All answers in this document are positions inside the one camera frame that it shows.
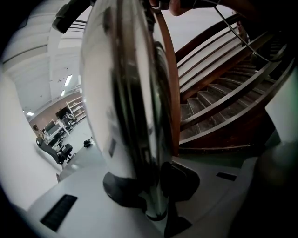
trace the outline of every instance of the gray floor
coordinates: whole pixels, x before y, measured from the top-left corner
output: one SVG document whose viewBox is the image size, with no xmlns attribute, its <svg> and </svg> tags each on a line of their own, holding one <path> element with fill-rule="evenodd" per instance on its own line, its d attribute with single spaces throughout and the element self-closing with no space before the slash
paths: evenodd
<svg viewBox="0 0 298 238">
<path fill-rule="evenodd" d="M 90 139 L 91 136 L 92 132 L 87 119 L 82 119 L 70 136 L 66 136 L 63 143 L 70 144 L 73 147 L 72 153 L 77 153 L 84 146 L 84 141 Z"/>
</svg>

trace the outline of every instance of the chrome cylinder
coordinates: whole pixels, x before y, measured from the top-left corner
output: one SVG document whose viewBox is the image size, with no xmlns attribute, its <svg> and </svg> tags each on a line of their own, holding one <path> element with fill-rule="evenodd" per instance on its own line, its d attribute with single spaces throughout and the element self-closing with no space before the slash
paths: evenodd
<svg viewBox="0 0 298 238">
<path fill-rule="evenodd" d="M 137 180 L 146 214 L 165 217 L 171 163 L 168 67 L 147 1 L 97 0 L 81 48 L 88 121 L 109 171 Z"/>
</svg>

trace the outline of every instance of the human hand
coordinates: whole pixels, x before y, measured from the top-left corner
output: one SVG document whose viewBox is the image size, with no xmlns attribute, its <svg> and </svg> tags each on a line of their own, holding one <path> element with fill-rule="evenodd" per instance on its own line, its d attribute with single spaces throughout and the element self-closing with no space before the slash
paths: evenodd
<svg viewBox="0 0 298 238">
<path fill-rule="evenodd" d="M 159 0 L 149 0 L 151 6 L 158 7 Z M 169 10 L 174 16 L 180 16 L 190 10 L 190 8 L 180 8 L 180 0 L 170 0 Z"/>
</svg>

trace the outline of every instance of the fluorescent light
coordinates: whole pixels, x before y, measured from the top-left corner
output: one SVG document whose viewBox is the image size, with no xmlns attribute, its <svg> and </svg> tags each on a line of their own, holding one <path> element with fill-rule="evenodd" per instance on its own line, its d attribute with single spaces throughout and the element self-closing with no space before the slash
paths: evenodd
<svg viewBox="0 0 298 238">
<path fill-rule="evenodd" d="M 67 76 L 65 84 L 64 84 L 65 87 L 69 84 L 71 78 L 72 78 L 72 75 Z"/>
</svg>

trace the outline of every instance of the black chair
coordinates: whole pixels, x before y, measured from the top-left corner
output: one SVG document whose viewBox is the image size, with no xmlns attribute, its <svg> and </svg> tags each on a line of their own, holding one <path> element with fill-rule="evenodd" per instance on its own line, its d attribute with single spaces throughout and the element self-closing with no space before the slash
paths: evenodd
<svg viewBox="0 0 298 238">
<path fill-rule="evenodd" d="M 70 144 L 66 144 L 61 151 L 57 152 L 50 145 L 47 145 L 41 137 L 36 138 L 37 146 L 42 149 L 44 152 L 48 153 L 59 165 L 67 159 L 70 159 L 68 156 L 71 156 L 71 151 L 73 147 Z"/>
</svg>

